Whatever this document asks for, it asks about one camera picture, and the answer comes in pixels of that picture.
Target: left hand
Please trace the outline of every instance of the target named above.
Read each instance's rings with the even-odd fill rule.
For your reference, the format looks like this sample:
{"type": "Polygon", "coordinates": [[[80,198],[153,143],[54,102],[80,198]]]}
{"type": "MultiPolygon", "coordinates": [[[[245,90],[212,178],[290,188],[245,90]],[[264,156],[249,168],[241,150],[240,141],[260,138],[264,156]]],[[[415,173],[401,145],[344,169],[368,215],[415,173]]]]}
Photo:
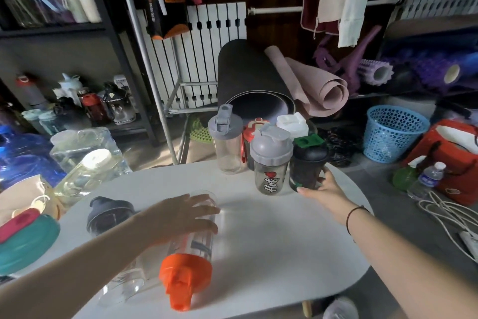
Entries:
{"type": "Polygon", "coordinates": [[[168,198],[133,216],[145,229],[151,244],[164,244],[172,238],[198,231],[218,233],[217,225],[198,217],[218,214],[218,207],[199,205],[208,194],[190,197],[189,194],[168,198]]]}

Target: red bag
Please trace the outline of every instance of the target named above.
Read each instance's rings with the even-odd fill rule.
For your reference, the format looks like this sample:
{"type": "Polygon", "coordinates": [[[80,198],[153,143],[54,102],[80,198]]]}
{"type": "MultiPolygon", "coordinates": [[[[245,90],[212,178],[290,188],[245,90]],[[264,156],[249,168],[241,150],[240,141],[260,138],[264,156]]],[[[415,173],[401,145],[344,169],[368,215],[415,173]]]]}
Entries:
{"type": "Polygon", "coordinates": [[[440,192],[465,206],[478,201],[477,127],[442,120],[424,135],[405,163],[419,156],[426,156],[427,159],[417,169],[435,162],[446,164],[445,176],[437,187],[440,192]]]}

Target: power strip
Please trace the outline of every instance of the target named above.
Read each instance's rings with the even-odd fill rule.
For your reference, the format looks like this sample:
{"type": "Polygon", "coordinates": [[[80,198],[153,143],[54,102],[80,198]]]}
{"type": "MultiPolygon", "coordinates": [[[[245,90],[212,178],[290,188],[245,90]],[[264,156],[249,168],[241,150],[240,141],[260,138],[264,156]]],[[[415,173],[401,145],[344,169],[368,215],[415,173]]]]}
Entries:
{"type": "Polygon", "coordinates": [[[462,231],[459,235],[475,260],[478,260],[478,235],[476,233],[470,234],[467,231],[462,231]]]}

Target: oval table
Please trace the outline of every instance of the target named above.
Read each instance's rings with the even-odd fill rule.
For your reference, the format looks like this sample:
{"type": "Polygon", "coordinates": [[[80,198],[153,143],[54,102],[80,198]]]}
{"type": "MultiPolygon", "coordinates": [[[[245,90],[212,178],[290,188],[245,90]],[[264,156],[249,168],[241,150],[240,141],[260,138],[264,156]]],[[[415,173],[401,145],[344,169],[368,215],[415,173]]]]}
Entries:
{"type": "MultiPolygon", "coordinates": [[[[345,194],[372,212],[357,185],[328,166],[345,194]]],[[[211,285],[193,296],[190,311],[171,310],[164,287],[158,283],[158,267],[167,249],[164,245],[143,254],[148,257],[145,265],[156,264],[146,289],[107,308],[99,306],[94,297],[75,318],[222,319],[342,292],[365,274],[369,263],[345,227],[318,202],[290,189],[287,180],[278,195],[266,196],[256,189],[252,171],[225,175],[215,160],[119,177],[71,208],[60,220],[60,235],[53,246],[18,274],[31,272],[90,240],[87,215],[89,202],[96,196],[127,200],[142,210],[168,197],[207,189],[217,196],[222,208],[216,218],[219,233],[213,243],[211,285]]]]}

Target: white radiator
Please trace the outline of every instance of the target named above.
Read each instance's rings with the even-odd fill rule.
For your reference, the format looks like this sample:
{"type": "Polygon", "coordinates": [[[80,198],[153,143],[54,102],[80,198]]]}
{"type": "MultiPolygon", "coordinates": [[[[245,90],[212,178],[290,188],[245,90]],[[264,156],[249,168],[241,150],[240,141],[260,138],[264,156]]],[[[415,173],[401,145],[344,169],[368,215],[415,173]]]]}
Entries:
{"type": "Polygon", "coordinates": [[[389,24],[397,20],[478,14],[478,0],[404,0],[397,6],[389,24]]]}
{"type": "MultiPolygon", "coordinates": [[[[247,37],[245,2],[188,6],[191,31],[166,40],[152,40],[146,32],[144,12],[137,12],[164,103],[168,101],[178,76],[183,82],[217,81],[221,48],[230,40],[247,37]]],[[[184,89],[187,101],[181,101],[180,94],[176,94],[171,105],[173,109],[196,108],[218,101],[215,85],[186,86],[184,89]]]]}

